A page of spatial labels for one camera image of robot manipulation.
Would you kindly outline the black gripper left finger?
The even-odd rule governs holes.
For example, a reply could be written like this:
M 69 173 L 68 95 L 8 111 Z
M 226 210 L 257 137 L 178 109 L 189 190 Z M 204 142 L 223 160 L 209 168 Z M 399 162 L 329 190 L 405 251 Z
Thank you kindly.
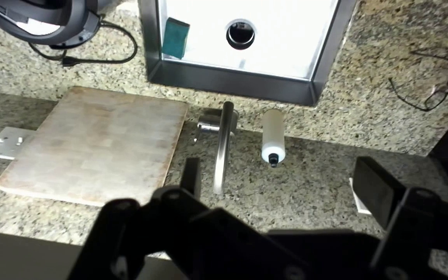
M 181 187 L 195 198 L 201 196 L 201 160 L 189 157 L 183 171 Z

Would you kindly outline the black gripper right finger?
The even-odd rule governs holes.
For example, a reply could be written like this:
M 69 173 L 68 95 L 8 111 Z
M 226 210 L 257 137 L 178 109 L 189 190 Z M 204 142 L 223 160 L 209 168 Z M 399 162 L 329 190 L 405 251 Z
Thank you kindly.
M 407 187 L 372 157 L 358 157 L 354 188 L 374 216 L 391 216 Z

